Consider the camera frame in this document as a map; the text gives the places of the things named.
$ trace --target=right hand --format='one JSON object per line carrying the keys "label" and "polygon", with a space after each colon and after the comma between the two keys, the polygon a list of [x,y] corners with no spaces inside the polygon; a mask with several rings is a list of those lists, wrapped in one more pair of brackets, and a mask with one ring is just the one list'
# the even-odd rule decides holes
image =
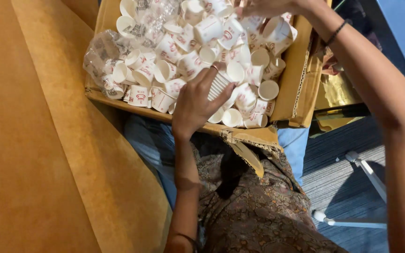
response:
{"label": "right hand", "polygon": [[261,16],[264,18],[276,17],[280,14],[290,12],[301,14],[309,0],[249,0],[245,7],[236,8],[239,17]]}

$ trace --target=cardboard box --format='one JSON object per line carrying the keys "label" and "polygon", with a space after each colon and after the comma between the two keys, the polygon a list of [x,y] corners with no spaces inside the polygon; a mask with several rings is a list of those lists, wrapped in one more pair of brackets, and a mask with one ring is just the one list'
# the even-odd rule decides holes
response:
{"label": "cardboard box", "polygon": [[[101,3],[95,34],[107,29],[116,31],[116,19],[121,15],[119,3],[120,0],[104,0]],[[298,30],[298,37],[283,54],[283,60],[287,67],[278,81],[280,92],[276,98],[276,107],[270,117],[270,122],[276,124],[285,121],[287,126],[308,127],[311,123],[321,76],[322,62],[317,57],[312,56],[319,41],[317,37],[312,35],[312,26],[303,16],[296,16],[293,26]],[[130,106],[124,101],[111,100],[105,97],[89,75],[86,80],[86,96],[91,100],[163,122],[170,123],[172,120],[170,114],[160,113],[149,108]],[[241,145],[242,142],[252,142],[280,149],[276,128],[273,126],[259,129],[238,129],[206,123],[199,131],[221,135],[230,144]]]}

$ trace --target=black bracelet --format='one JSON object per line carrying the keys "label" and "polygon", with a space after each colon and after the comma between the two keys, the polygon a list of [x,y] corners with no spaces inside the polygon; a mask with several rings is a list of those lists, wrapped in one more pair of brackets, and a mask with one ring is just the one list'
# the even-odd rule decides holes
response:
{"label": "black bracelet", "polygon": [[343,21],[343,24],[341,24],[341,26],[339,28],[337,28],[337,30],[335,30],[334,34],[328,39],[328,42],[326,42],[324,45],[325,46],[329,46],[329,44],[331,44],[335,37],[337,36],[337,34],[340,32],[340,30],[348,23],[348,21]]}

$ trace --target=left hand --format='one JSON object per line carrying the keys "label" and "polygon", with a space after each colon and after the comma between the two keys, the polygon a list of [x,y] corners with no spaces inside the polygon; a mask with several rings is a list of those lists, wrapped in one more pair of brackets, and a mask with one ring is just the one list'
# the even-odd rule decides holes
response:
{"label": "left hand", "polygon": [[213,101],[209,101],[209,90],[219,70],[226,64],[214,62],[203,69],[194,79],[185,84],[179,92],[173,113],[172,132],[176,141],[189,141],[190,137],[230,98],[235,83],[230,83]]}

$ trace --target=person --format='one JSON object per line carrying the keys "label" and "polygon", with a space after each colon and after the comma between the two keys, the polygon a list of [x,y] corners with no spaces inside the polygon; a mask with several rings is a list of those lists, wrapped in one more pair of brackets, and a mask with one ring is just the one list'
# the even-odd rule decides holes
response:
{"label": "person", "polygon": [[[285,12],[303,15],[329,43],[375,115],[386,148],[389,248],[405,252],[405,77],[323,0],[255,0],[237,9],[243,17]],[[287,132],[293,137],[284,153],[249,146],[264,167],[262,179],[221,138],[196,132],[232,92],[230,84],[216,100],[207,100],[221,68],[215,63],[182,88],[171,126],[139,116],[126,124],[135,150],[176,185],[165,251],[344,252],[316,231],[310,201],[297,180],[301,171],[293,167],[292,173],[295,161],[284,154],[293,149],[302,170],[303,154],[294,144],[305,149],[300,142],[307,140],[307,130]]]}

